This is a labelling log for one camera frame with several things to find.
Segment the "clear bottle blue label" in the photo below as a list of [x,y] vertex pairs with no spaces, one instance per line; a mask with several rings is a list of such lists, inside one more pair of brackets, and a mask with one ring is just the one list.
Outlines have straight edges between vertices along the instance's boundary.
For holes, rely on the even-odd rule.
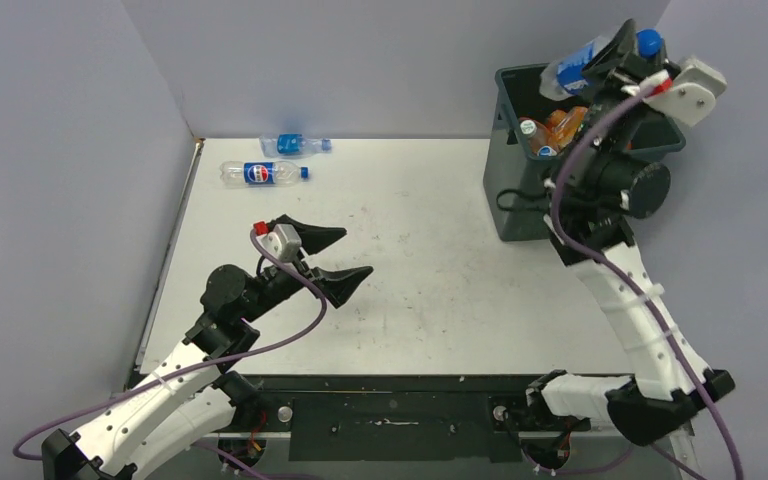
[[[581,93],[588,86],[582,70],[612,40],[599,35],[565,57],[550,62],[540,73],[539,93],[552,101],[562,101]],[[653,57],[663,46],[663,38],[655,29],[636,33],[637,53],[644,58]]]
[[312,138],[299,133],[261,135],[259,143],[263,154],[268,158],[305,157],[328,154],[333,150],[330,139]]

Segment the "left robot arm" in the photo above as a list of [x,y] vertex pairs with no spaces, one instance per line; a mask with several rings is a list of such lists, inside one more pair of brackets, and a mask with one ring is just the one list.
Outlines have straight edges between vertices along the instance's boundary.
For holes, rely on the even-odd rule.
[[308,225],[287,215],[254,224],[257,272],[232,264],[214,269],[200,297],[201,314],[166,359],[134,388],[93,408],[93,420],[73,431],[57,429],[42,442],[44,478],[145,479],[207,434],[227,426],[250,428],[258,416],[258,390],[235,364],[312,330],[258,348],[253,323],[302,290],[320,303],[315,324],[329,308],[347,303],[373,267],[328,271],[305,260],[346,234],[341,227]]

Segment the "orange label crushed bottle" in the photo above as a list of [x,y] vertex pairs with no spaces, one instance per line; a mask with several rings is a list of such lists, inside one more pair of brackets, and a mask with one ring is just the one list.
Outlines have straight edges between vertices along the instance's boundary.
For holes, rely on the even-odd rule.
[[584,106],[575,106],[569,110],[555,110],[546,119],[550,144],[556,151],[565,149],[575,138],[588,112]]

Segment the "pepsi bottle blue cap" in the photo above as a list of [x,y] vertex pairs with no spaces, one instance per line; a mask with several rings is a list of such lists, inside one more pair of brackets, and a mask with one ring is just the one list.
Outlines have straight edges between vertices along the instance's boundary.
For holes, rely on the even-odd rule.
[[310,179],[310,171],[290,161],[227,161],[220,166],[220,179],[227,186],[290,186]]

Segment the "large orange label bottle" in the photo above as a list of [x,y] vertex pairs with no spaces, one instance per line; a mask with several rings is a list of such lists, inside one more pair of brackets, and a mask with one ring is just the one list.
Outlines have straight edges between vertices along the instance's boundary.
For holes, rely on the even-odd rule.
[[534,119],[522,117],[520,118],[520,131],[525,137],[528,146],[533,154],[536,155],[538,149],[542,146],[549,145],[555,149],[553,143],[553,137],[548,128]]

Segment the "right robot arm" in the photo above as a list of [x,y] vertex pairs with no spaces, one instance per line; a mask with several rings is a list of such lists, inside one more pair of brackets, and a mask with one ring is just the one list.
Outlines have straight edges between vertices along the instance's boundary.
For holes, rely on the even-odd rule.
[[643,265],[629,220],[664,203],[671,186],[659,160],[630,151],[640,125],[672,119],[695,125],[726,89],[722,74],[696,58],[672,62],[661,35],[625,21],[550,64],[541,76],[549,98],[583,98],[586,113],[571,142],[542,176],[545,223],[563,264],[589,290],[631,370],[619,376],[552,371],[531,383],[525,411],[539,428],[577,418],[610,424],[637,446],[650,445],[732,392],[669,314],[663,287]]

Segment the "clear unlabelled bottle blue cap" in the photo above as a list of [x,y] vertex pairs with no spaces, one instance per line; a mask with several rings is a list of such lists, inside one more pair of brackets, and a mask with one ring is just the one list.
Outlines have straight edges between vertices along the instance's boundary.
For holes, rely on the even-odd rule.
[[538,157],[554,157],[558,152],[549,145],[542,146],[537,150],[536,155]]

